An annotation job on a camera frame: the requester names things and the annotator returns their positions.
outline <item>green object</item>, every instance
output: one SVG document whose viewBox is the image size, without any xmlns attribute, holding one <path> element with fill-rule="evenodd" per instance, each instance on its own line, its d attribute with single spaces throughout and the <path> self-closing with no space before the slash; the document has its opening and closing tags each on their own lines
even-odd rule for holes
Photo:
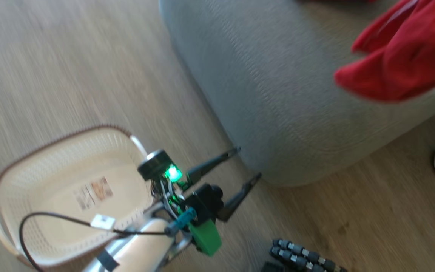
<svg viewBox="0 0 435 272">
<path fill-rule="evenodd" d="M 219 236 L 218 228 L 216 228 L 216 225 L 211 219 L 207 220 L 199 227 L 195 227 L 190 223 L 188 226 L 196 242 L 196 247 L 202 253 L 211 257 L 221 247 L 221 236 Z"/>
<path fill-rule="evenodd" d="M 173 165 L 166 170 L 165 177 L 174 183 L 182 177 L 182 172 L 175 165 Z"/>
</svg>

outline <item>white label tag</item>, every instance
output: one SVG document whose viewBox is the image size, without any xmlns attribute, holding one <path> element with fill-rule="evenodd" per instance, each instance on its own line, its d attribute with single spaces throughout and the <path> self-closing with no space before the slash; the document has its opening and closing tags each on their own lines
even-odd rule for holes
<svg viewBox="0 0 435 272">
<path fill-rule="evenodd" d="M 90 226 L 97 229 L 112 230 L 114 228 L 115 218 L 106 215 L 99 215 L 98 213 L 93 217 Z"/>
</svg>

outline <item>fabric upholstery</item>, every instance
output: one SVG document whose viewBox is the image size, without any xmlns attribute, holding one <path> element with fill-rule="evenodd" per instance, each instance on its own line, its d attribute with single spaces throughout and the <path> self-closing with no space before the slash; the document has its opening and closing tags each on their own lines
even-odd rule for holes
<svg viewBox="0 0 435 272">
<path fill-rule="evenodd" d="M 347 167 L 435 114 L 435 93 L 400 105 L 354 97 L 334 71 L 394 0 L 160 0 L 179 54 L 242 159 L 296 186 Z"/>
</svg>

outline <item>white plastic basket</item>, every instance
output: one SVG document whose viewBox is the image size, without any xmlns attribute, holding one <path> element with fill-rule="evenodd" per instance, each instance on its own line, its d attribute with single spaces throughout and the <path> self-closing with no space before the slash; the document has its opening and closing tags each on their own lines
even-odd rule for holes
<svg viewBox="0 0 435 272">
<path fill-rule="evenodd" d="M 153 198 L 137 171 L 147 153 L 135 136 L 98 127 L 67 136 L 8 167 L 0 176 L 0 240 L 24 261 L 19 224 L 47 211 L 90 222 L 96 213 L 116 218 L 117 229 L 143 224 Z M 109 241 L 114 234 L 57 218 L 36 216 L 24 227 L 34 260 L 54 266 Z"/>
</svg>

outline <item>red cloth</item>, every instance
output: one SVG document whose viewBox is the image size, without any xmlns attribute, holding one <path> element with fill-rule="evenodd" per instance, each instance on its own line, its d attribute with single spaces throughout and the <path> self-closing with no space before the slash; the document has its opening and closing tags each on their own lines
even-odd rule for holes
<svg viewBox="0 0 435 272">
<path fill-rule="evenodd" d="M 435 87 L 435 0 L 401 0 L 357 38 L 369 53 L 340 68 L 335 81 L 372 100 L 399 102 Z"/>
</svg>

